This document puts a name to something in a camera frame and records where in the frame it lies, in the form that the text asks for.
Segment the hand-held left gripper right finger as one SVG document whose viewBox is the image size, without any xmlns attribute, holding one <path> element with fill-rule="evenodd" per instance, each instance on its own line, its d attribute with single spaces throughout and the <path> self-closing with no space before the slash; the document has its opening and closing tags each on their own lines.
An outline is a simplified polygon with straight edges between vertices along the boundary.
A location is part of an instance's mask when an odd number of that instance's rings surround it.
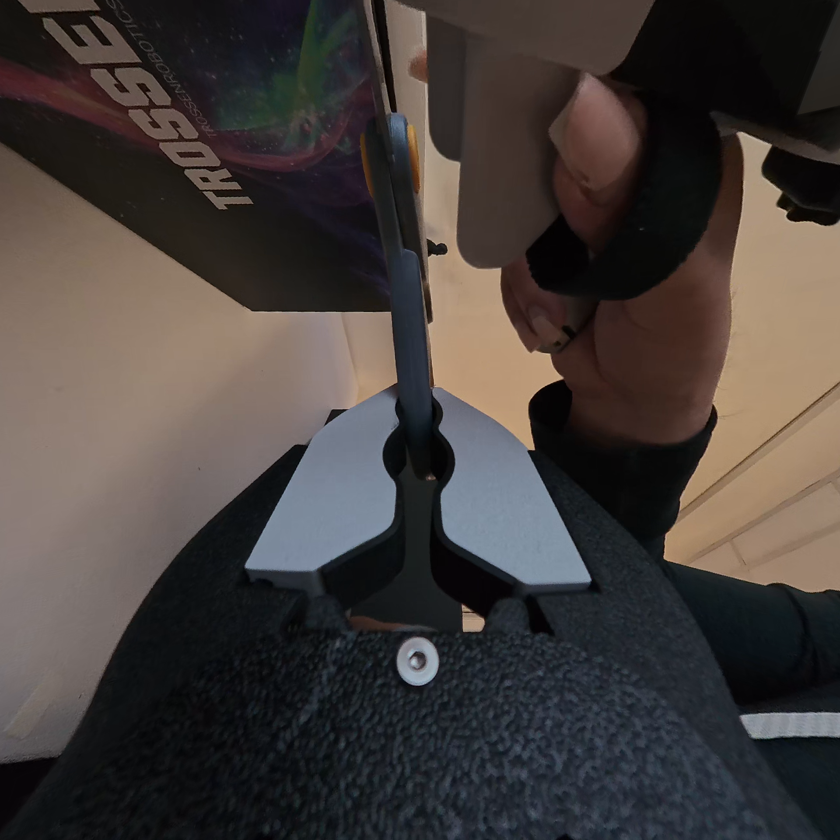
<svg viewBox="0 0 840 840">
<path fill-rule="evenodd" d="M 437 432 L 448 466 L 438 487 L 437 532 L 518 595 L 581 592 L 592 578 L 526 446 L 504 426 L 441 387 Z"/>
</svg>

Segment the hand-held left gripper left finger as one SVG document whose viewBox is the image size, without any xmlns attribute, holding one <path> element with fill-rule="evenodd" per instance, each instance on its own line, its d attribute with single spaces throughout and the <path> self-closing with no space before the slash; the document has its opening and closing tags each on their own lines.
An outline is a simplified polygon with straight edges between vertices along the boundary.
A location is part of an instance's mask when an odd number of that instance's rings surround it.
<svg viewBox="0 0 840 840">
<path fill-rule="evenodd" d="M 311 439 L 245 564 L 252 581 L 309 596 L 370 596 L 403 567 L 403 511 L 385 460 L 402 440 L 394 385 Z"/>
</svg>

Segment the grey orange scissors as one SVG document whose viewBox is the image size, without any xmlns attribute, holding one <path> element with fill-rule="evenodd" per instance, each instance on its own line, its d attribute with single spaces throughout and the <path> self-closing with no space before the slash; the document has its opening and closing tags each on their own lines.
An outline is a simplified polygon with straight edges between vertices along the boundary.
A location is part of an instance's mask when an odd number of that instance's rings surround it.
<svg viewBox="0 0 840 840">
<path fill-rule="evenodd" d="M 414 127 L 391 107 L 373 2 L 356 3 L 371 69 L 374 117 L 360 142 L 391 289 L 392 337 L 401 423 L 415 475 L 433 479 L 434 378 L 427 325 L 427 238 L 419 199 L 421 165 Z"/>
</svg>

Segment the black board panel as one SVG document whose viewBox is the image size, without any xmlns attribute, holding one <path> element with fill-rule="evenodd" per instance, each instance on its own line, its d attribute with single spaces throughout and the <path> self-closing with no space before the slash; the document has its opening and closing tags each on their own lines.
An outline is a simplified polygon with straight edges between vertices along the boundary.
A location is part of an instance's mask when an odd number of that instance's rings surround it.
<svg viewBox="0 0 840 840">
<path fill-rule="evenodd" d="M 388 312 L 358 2 L 2 2 L 2 143 L 252 311 Z"/>
</svg>

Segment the person's right forearm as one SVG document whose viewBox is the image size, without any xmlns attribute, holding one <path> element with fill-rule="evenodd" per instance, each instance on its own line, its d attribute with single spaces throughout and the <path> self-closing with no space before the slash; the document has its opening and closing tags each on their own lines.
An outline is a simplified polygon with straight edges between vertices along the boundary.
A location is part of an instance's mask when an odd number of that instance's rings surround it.
<svg viewBox="0 0 840 840">
<path fill-rule="evenodd" d="M 755 584 L 664 559 L 680 497 L 717 414 L 687 441 L 608 448 L 571 427 L 573 396 L 557 381 L 531 399 L 533 442 L 659 563 L 695 619 L 741 707 L 802 703 L 838 712 L 839 593 Z"/>
</svg>

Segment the person's right hand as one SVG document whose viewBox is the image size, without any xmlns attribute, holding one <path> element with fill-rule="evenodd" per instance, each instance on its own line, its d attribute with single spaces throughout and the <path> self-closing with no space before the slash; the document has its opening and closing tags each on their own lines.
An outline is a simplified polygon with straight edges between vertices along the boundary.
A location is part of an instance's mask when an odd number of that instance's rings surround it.
<svg viewBox="0 0 840 840">
<path fill-rule="evenodd" d="M 553 189 L 592 253 L 630 207 L 647 112 L 629 91 L 584 73 L 552 128 Z M 742 215 L 743 154 L 722 142 L 722 178 L 704 237 L 677 271 L 629 301 L 599 304 L 553 368 L 572 391 L 571 432 L 606 448 L 674 445 L 706 425 L 728 353 L 732 264 Z"/>
</svg>

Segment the person's black clothing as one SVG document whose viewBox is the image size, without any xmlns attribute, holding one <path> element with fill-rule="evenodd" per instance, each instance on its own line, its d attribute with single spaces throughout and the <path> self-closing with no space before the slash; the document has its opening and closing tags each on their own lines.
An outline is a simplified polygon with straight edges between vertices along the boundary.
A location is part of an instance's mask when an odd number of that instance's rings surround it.
<svg viewBox="0 0 840 840">
<path fill-rule="evenodd" d="M 733 697 L 785 790 L 824 838 L 838 839 L 838 681 L 786 696 Z"/>
</svg>

